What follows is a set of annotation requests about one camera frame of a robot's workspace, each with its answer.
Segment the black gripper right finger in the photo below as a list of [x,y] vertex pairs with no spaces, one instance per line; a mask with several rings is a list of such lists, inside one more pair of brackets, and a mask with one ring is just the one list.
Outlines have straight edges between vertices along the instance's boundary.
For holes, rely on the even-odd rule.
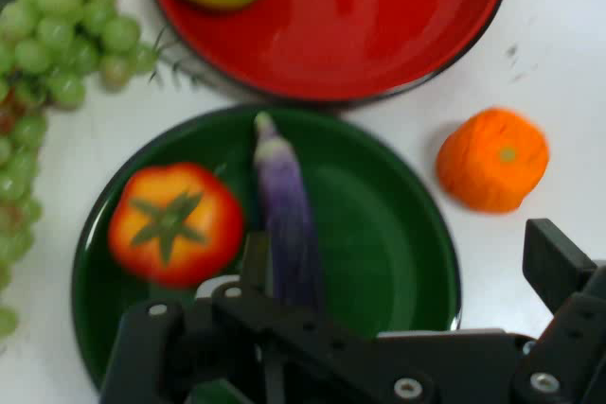
[[605,266],[548,219],[526,222],[523,274],[553,319],[513,376],[516,403],[605,401]]

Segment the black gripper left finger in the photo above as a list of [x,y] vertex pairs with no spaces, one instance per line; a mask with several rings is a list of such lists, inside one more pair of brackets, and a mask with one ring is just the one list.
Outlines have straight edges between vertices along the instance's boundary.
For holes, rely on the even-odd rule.
[[188,306],[131,307],[100,399],[184,403],[222,380],[255,403],[464,403],[462,344],[458,334],[363,340],[266,297],[250,274]]

